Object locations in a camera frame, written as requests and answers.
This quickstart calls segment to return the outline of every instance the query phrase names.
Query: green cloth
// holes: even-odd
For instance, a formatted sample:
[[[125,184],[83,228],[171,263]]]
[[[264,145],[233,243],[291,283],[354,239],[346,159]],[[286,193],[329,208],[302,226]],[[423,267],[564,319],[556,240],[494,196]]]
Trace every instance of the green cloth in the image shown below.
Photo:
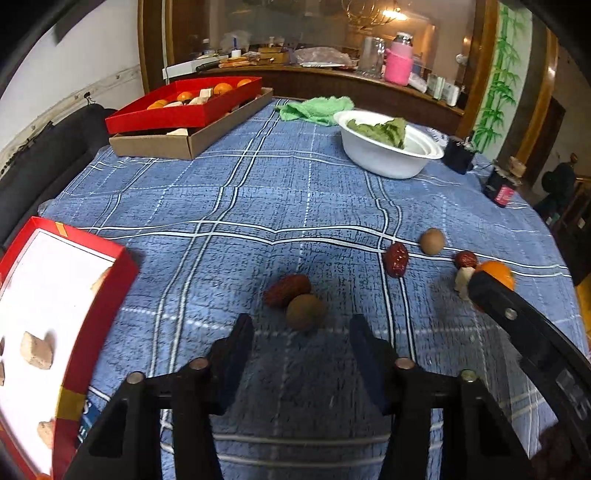
[[[352,110],[355,107],[349,97],[316,97],[303,103],[290,102],[276,106],[279,117],[282,120],[304,120],[313,124],[331,127],[336,125],[333,115],[343,110]]]

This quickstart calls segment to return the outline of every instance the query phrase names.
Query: pink thermos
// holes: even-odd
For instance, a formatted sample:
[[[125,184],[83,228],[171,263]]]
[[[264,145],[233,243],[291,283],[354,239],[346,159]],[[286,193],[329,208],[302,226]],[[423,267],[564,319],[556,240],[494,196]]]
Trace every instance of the pink thermos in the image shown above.
[[[386,48],[386,71],[384,79],[398,85],[408,85],[413,70],[413,36],[398,32],[390,48]]]

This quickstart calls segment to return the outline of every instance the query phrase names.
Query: white paper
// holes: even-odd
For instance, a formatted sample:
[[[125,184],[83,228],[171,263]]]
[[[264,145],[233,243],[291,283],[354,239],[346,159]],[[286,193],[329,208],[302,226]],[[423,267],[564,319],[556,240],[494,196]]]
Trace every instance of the white paper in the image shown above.
[[[50,421],[70,353],[95,294],[92,284],[113,259],[44,230],[36,230],[0,290],[0,338],[6,380],[0,413],[31,463],[50,473],[51,450],[37,434]],[[20,354],[24,332],[53,345],[49,370],[32,367]]]

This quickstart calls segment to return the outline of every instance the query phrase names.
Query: white bowl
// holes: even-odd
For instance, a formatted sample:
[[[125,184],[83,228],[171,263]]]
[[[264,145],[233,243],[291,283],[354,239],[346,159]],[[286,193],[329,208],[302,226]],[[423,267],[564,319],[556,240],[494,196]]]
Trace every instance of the white bowl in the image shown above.
[[[365,170],[391,179],[409,179],[418,174],[429,160],[442,158],[443,150],[435,140],[417,128],[407,125],[404,149],[390,147],[354,132],[347,123],[383,124],[393,118],[363,110],[337,112],[335,122],[340,126],[343,148],[349,158]]]

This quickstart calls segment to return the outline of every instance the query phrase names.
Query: blue plaid tablecloth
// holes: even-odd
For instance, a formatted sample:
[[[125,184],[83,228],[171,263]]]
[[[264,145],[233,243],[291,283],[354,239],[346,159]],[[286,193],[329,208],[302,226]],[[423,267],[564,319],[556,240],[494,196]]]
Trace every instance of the blue plaid tablecloth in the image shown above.
[[[273,107],[281,102],[193,161],[119,158],[106,148],[45,211],[141,259],[88,399],[103,408],[131,371],[177,370],[246,312],[254,347],[236,401],[212,417],[226,479],[376,478],[391,422],[371,404],[349,345],[349,319],[363,313],[425,369],[475,370],[532,455],[553,414],[506,334],[458,298],[452,258],[469,249],[505,262],[517,293],[587,354],[571,277],[546,226],[519,196],[501,209],[481,193],[483,157],[465,176],[431,161],[412,179],[385,179],[347,158],[338,128],[280,121]],[[417,243],[430,227],[446,237],[435,257]],[[382,268],[393,240],[410,253],[400,279]],[[307,274],[328,305],[316,332],[289,330],[284,312],[263,305],[264,290],[294,272]],[[166,412],[161,425],[170,479]],[[437,477],[441,425],[435,411],[429,478]]]

